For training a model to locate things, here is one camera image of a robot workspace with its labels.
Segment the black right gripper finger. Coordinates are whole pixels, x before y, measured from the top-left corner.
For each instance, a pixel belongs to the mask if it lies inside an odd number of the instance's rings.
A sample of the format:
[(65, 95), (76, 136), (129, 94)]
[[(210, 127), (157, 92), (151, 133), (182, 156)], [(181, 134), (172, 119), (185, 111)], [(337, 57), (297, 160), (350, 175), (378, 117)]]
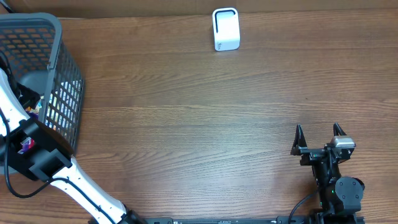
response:
[(334, 123), (333, 135), (334, 136), (345, 136), (346, 133), (343, 131), (343, 129), (341, 128), (341, 126), (338, 123)]
[(295, 139), (290, 154), (293, 156), (300, 156), (302, 154), (302, 150), (307, 150), (307, 149), (308, 146), (305, 140), (305, 136), (303, 134), (302, 127), (300, 124), (298, 124), (296, 126)]

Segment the red purple Carefree pack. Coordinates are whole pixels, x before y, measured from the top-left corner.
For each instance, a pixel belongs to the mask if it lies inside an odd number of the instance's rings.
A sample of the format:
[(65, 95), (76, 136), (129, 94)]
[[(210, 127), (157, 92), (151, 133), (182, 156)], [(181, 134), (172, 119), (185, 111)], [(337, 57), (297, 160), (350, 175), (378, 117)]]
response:
[(18, 151), (19, 154), (24, 154), (27, 151), (29, 151), (35, 144), (35, 141), (30, 138), (26, 137), (22, 142), (21, 142), (21, 149)]

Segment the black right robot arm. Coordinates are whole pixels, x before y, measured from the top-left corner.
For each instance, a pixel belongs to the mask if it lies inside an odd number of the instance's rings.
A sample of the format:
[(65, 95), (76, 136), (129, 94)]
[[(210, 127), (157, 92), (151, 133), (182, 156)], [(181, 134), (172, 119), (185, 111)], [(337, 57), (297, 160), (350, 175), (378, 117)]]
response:
[(358, 178), (343, 177), (339, 165), (348, 161), (356, 143), (340, 127), (333, 125), (333, 137), (322, 148), (307, 146), (301, 125), (297, 125), (291, 155), (300, 156), (301, 166), (310, 166), (326, 217), (347, 217), (361, 210), (364, 183)]

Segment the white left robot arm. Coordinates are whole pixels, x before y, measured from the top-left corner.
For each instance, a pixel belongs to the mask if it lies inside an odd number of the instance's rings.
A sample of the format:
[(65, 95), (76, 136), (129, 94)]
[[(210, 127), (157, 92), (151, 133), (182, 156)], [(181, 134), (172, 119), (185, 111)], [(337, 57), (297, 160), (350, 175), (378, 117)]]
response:
[(24, 103), (36, 104), (39, 95), (17, 83), (8, 68), (1, 69), (1, 150), (9, 191), (16, 197), (9, 170), (14, 169), (44, 184), (28, 194), (33, 197), (52, 185), (71, 196), (97, 223), (125, 223), (122, 202), (107, 194), (80, 167), (66, 140), (25, 111)]

